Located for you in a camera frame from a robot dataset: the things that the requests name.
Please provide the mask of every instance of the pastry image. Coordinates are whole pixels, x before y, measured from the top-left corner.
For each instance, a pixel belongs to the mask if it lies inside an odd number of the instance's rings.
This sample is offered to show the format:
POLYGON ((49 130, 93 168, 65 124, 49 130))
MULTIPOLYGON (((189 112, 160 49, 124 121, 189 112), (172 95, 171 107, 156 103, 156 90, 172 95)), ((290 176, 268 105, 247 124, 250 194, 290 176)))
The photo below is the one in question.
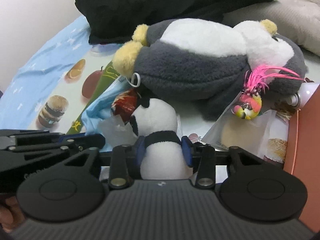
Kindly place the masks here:
POLYGON ((285 159, 285 152, 287 150, 287 141, 281 139, 269 139, 268 151, 263 158, 266 161, 272 161, 283 165, 285 159))
POLYGON ((79 60, 66 74, 67 78, 75 79, 82 74, 85 65, 85 59, 79 60))
POLYGON ((40 124, 46 128, 52 128, 61 120, 68 106, 69 102, 64 97, 50 97, 38 115, 40 124))
POLYGON ((90 99, 92 97, 93 92, 95 91, 98 85, 99 79, 102 76, 102 73, 103 73, 102 69, 103 69, 103 66, 101 67, 100 70, 96 70, 95 72, 91 73, 83 83, 82 95, 85 98, 90 99))

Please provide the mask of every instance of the panda plush toy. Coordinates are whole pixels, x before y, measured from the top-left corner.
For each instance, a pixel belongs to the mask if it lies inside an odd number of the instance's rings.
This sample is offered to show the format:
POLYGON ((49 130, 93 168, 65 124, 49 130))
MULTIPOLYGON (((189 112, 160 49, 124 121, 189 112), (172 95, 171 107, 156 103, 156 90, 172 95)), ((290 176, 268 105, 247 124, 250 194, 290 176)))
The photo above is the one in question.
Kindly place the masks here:
POLYGON ((186 145, 177 136, 177 115, 172 106, 156 98, 143 98, 133 112, 130 124, 142 138, 138 147, 140 173, 143 179, 187 179, 193 169, 186 162, 186 145))
MULTIPOLYGON (((205 118, 216 120, 258 66, 284 67, 304 78, 300 48, 276 32, 269 20, 244 21, 233 28, 201 19, 166 20, 139 25, 112 62, 128 79, 139 75, 141 84, 159 98, 196 101, 205 118)), ((287 98, 301 84, 301 79, 268 80, 265 96, 287 98)))

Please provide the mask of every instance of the pink feather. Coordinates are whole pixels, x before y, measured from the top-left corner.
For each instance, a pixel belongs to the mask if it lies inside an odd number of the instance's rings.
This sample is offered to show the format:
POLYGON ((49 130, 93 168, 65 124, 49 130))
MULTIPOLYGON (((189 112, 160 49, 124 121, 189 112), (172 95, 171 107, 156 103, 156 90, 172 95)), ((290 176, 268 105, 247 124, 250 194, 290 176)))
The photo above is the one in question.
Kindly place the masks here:
POLYGON ((268 66, 268 65, 260 65, 256 67, 251 72, 248 80, 246 81, 247 74, 248 74, 248 71, 246 72, 245 78, 244 78, 244 88, 246 90, 249 90, 250 92, 253 92, 253 90, 255 89, 256 90, 263 89, 263 92, 265 92, 265 88, 269 89, 267 85, 267 78, 288 78, 288 79, 303 80, 303 78, 300 78, 300 76, 297 73, 295 73, 290 69, 287 69, 285 67, 276 67, 276 66, 268 66), (289 76, 288 74, 279 74, 279 73, 266 74, 266 72, 270 69, 283 70, 297 77, 292 77, 292 76, 289 76))

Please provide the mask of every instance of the black fabric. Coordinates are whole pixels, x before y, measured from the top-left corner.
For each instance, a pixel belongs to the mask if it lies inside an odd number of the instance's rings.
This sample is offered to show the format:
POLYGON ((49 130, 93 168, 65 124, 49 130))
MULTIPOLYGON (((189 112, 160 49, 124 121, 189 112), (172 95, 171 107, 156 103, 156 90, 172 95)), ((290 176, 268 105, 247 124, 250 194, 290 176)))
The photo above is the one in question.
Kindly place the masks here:
POLYGON ((159 131, 146 136, 144 139, 144 147, 147 148, 151 144, 158 142, 175 142, 181 145, 181 141, 174 131, 159 131))
POLYGON ((122 43, 139 24, 174 18, 200 18, 221 22, 222 14, 272 0, 76 0, 87 18, 89 43, 122 43))
POLYGON ((138 124, 137 124, 136 117, 134 115, 132 115, 131 118, 130 118, 130 125, 132 127, 133 133, 136 136, 138 136, 138 124))
POLYGON ((142 106, 143 108, 148 108, 150 106, 150 98, 147 98, 147 97, 138 98, 137 108, 139 106, 142 106))

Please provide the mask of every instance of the stuffed animal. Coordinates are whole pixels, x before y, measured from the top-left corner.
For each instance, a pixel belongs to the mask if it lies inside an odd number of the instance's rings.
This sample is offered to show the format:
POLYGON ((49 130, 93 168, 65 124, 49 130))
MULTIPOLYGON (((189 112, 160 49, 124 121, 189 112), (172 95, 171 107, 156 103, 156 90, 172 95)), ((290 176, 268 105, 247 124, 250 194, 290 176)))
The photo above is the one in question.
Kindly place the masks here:
MULTIPOLYGON (((127 78, 137 73, 160 98, 197 100, 204 117, 215 119, 257 66, 285 67, 304 78, 300 48, 276 31, 269 20, 244 21, 233 28, 200 19, 139 25, 132 41, 115 53, 113 67, 127 78)), ((296 93, 302 81, 275 78, 268 83, 266 96, 280 99, 296 93)))
POLYGON ((137 136, 145 137, 140 166, 143 179, 187 179, 193 174, 176 134, 178 121, 172 106, 156 98, 141 99, 130 124, 137 136))
POLYGON ((268 88, 267 84, 274 78, 303 80, 297 73, 287 68, 268 65, 257 66, 248 78, 244 78, 244 89, 239 95, 238 102, 231 110, 232 113, 247 120, 257 117, 262 107, 261 93, 265 92, 268 88), (280 70, 288 74, 277 73, 280 70))

